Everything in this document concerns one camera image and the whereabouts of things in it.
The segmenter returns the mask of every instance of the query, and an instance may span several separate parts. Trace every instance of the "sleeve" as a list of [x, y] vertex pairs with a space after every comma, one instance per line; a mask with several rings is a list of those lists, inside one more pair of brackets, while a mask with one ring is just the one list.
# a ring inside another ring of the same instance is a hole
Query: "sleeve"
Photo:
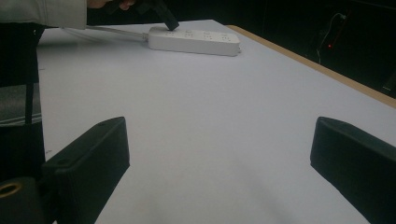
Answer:
[[86, 0], [0, 0], [0, 22], [85, 29]]

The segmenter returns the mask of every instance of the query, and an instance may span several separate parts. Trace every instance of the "dark background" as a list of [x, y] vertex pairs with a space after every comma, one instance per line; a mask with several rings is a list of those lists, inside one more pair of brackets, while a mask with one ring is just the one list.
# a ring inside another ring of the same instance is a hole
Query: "dark background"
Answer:
[[[179, 21], [215, 20], [239, 26], [377, 91], [384, 92], [382, 87], [396, 72], [394, 0], [164, 2]], [[346, 17], [334, 17], [337, 13]], [[102, 9], [88, 11], [90, 25], [151, 22], [161, 22], [153, 11], [143, 15], [134, 8], [112, 15]], [[396, 92], [387, 94], [394, 97]]]

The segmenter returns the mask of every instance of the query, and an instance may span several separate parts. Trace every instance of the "power outlet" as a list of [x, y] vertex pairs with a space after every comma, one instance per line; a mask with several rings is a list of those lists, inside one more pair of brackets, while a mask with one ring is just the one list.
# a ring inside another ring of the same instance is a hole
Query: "power outlet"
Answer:
[[148, 46], [151, 49], [181, 51], [190, 53], [238, 55], [239, 38], [234, 34], [152, 27], [148, 32]]

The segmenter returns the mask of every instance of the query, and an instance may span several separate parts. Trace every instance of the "white table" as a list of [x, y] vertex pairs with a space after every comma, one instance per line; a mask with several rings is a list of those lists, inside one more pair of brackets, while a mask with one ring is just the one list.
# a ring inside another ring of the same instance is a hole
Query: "white table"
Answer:
[[132, 167], [97, 223], [367, 223], [310, 166], [315, 123], [396, 146], [396, 110], [215, 21], [180, 27], [235, 33], [242, 52], [157, 51], [99, 31], [40, 41], [47, 158], [102, 120], [127, 121]]

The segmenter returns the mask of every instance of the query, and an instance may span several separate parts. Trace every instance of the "white power strip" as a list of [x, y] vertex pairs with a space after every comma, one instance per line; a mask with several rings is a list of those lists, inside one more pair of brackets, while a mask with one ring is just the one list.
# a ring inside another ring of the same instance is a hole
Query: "white power strip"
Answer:
[[181, 51], [190, 53], [238, 55], [239, 38], [233, 34], [152, 27], [148, 32], [148, 46], [151, 49]]

